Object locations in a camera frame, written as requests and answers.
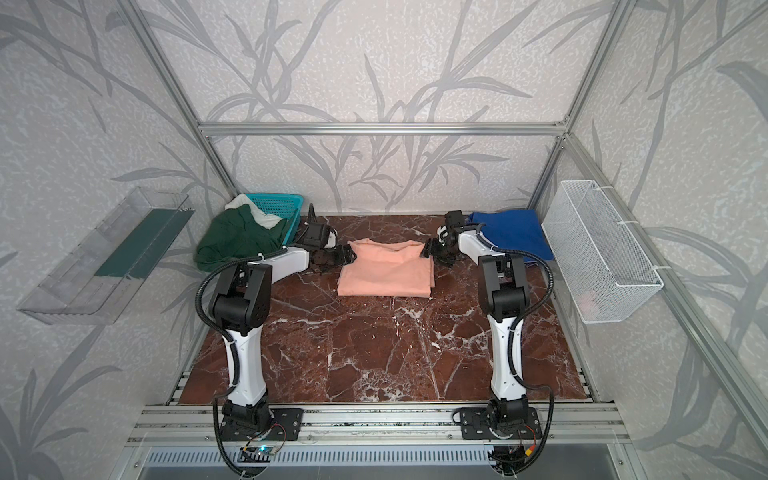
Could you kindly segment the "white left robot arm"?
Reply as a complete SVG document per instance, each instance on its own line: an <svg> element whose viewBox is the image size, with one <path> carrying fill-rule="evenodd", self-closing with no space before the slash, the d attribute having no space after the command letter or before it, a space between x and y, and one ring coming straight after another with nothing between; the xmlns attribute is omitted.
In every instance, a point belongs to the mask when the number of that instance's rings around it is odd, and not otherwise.
<svg viewBox="0 0 768 480"><path fill-rule="evenodd" d="M348 244L308 250L283 247L270 254L234 259L214 268L195 297L200 320L217 332L227 348L229 384L224 419L261 432L273 424L261 365L261 334L271 308L272 285L312 266L337 267L357 255Z"/></svg>

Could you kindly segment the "pink graphic t-shirt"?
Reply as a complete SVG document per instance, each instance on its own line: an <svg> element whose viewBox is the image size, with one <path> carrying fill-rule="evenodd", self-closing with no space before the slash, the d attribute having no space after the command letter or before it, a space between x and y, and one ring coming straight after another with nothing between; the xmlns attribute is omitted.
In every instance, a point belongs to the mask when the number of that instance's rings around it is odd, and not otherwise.
<svg viewBox="0 0 768 480"><path fill-rule="evenodd" d="M340 273L339 296L428 298L435 286L434 263L423 257L423 242L350 243L356 259Z"/></svg>

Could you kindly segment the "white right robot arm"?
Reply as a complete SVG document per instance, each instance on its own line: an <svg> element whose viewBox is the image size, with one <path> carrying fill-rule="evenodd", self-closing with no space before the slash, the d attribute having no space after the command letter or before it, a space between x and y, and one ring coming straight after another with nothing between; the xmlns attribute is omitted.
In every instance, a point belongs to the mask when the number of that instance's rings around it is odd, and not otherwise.
<svg viewBox="0 0 768 480"><path fill-rule="evenodd" d="M526 253L496 246L467 227L442 226L422 255L447 266L464 255L477 265L478 302L489 321L493 361L484 424L491 434L509 438L529 419L520 354L524 316L531 307Z"/></svg>

